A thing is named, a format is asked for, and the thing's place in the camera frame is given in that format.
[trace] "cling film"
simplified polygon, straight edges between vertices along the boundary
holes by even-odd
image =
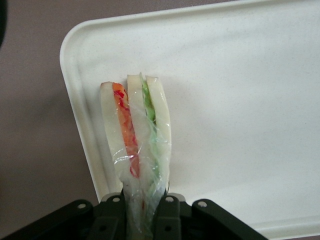
[[[104,128],[127,207],[127,238],[152,239],[152,220],[169,180],[171,125],[161,82],[127,76],[100,87]]]

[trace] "plastic wrap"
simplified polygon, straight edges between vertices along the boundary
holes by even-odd
[[[126,199],[128,238],[151,239],[152,220],[169,180],[171,125],[161,82],[128,75],[128,91],[101,84],[105,133]]]

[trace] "green filling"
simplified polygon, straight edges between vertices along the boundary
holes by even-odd
[[[150,150],[153,155],[154,165],[153,165],[153,172],[156,175],[157,178],[160,178],[160,172],[159,172],[159,151],[157,148],[157,122],[156,122],[156,112],[154,105],[151,100],[149,87],[147,84],[147,81],[144,80],[142,74],[140,73],[140,80],[142,84],[142,96],[143,96],[143,105],[145,108],[145,113],[148,119],[149,127],[151,129],[151,136],[150,136]]]

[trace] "plastic tray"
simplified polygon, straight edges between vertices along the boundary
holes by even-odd
[[[320,1],[235,1],[83,22],[60,63],[100,200],[117,189],[99,86],[158,76],[170,192],[267,238],[320,234]]]

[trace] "screw hole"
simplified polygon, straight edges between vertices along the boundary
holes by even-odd
[[[106,225],[101,225],[100,227],[99,227],[99,231],[100,232],[103,232],[103,231],[105,231],[107,229],[107,226]]]
[[[87,205],[85,203],[81,203],[78,205],[78,209],[84,209]]]
[[[112,199],[112,202],[114,202],[114,203],[117,203],[117,202],[119,202],[120,201],[120,198],[119,197],[115,197],[114,199]]]
[[[168,202],[168,203],[173,203],[175,200],[174,200],[174,198],[172,196],[167,196],[165,198],[165,201]]]

